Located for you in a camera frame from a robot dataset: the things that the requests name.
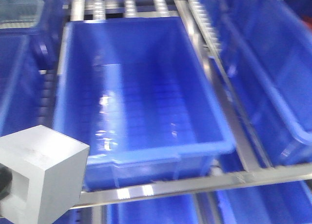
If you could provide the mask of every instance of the blue crate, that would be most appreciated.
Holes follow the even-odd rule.
[[[220,157],[224,172],[241,171],[237,155]],[[217,191],[224,223],[312,223],[312,193],[304,181]]]
[[[203,176],[234,149],[180,18],[71,22],[66,44],[54,129],[91,145],[88,190]]]
[[[197,224],[191,195],[107,206],[107,224]]]
[[[0,35],[0,136],[37,125],[43,78],[29,37]]]
[[[221,17],[223,64],[272,162],[310,162],[312,35],[284,3],[245,1]]]
[[[64,0],[42,0],[42,14],[37,25],[30,28],[4,28],[0,34],[27,34],[40,69],[53,68],[58,60],[64,20]]]

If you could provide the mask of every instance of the storage rack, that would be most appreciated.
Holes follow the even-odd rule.
[[[210,175],[207,177],[159,181],[95,192],[82,191],[80,201],[72,209],[92,207],[92,223],[102,222],[104,207],[101,205],[193,193],[198,216],[201,217],[200,199],[196,193],[312,179],[312,164],[310,163],[272,166],[226,76],[218,55],[219,44],[216,32],[210,26],[209,17],[199,0],[67,0],[64,8],[68,20],[180,16],[232,129],[237,142],[236,151],[244,168],[239,172],[223,173],[218,161],[215,161]],[[66,41],[66,33],[65,28],[61,49]],[[222,78],[213,68],[215,64]],[[57,74],[62,74],[62,70],[58,69]],[[56,72],[48,71],[46,77],[46,89],[50,91],[47,91],[45,97],[47,104],[42,109],[42,123],[49,125],[50,119],[46,117],[46,113],[49,112],[48,108],[54,99],[51,93],[54,93],[55,90],[53,83],[56,82]],[[231,94],[231,99],[235,102],[235,108],[224,90],[224,84]],[[247,129],[247,134],[252,142],[247,138],[244,129]],[[207,193],[207,195],[211,205],[216,207],[213,194]],[[214,212],[213,216],[215,223],[221,223],[217,212]]]

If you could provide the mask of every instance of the metal shelf frame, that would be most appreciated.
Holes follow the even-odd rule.
[[[223,173],[216,162],[207,177],[154,182],[95,192],[83,191],[80,201],[72,209],[188,193],[195,194],[194,198],[198,200],[196,193],[199,192],[312,179],[311,163],[272,166],[247,118],[239,97],[227,78],[218,54],[217,32],[211,27],[209,16],[199,0],[68,0],[68,2],[70,20],[84,20],[86,15],[93,15],[95,19],[105,20],[107,15],[116,13],[123,14],[124,17],[180,16],[233,131],[237,142],[236,151],[244,168],[243,171],[239,172]],[[213,68],[212,59],[221,73],[222,80]],[[235,109],[223,88],[223,83],[226,84],[231,93],[231,98],[235,102]],[[247,129],[255,149],[246,137],[242,124]],[[265,168],[260,166],[256,153]]]

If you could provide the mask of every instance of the white box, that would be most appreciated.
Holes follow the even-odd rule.
[[[80,197],[89,146],[39,125],[0,138],[0,163],[12,170],[0,214],[16,224],[51,224]]]

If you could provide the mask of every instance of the plastic storage bin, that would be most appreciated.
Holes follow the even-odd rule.
[[[197,224],[191,195],[107,206],[107,224]]]
[[[64,17],[63,3],[64,0],[0,0],[0,19],[9,12],[11,22],[19,20],[19,23],[2,23],[0,34],[30,35],[39,68],[52,68],[58,60]],[[32,21],[32,26],[25,23],[27,20]]]
[[[233,155],[221,156],[224,172],[241,171]],[[225,224],[312,223],[312,194],[304,181],[216,192]]]
[[[29,37],[0,35],[0,136],[37,125],[43,78]]]
[[[273,164],[312,160],[312,35],[277,0],[234,0],[220,56]]]
[[[66,42],[54,129],[90,144],[87,189],[203,176],[234,149],[180,18],[71,22]]]

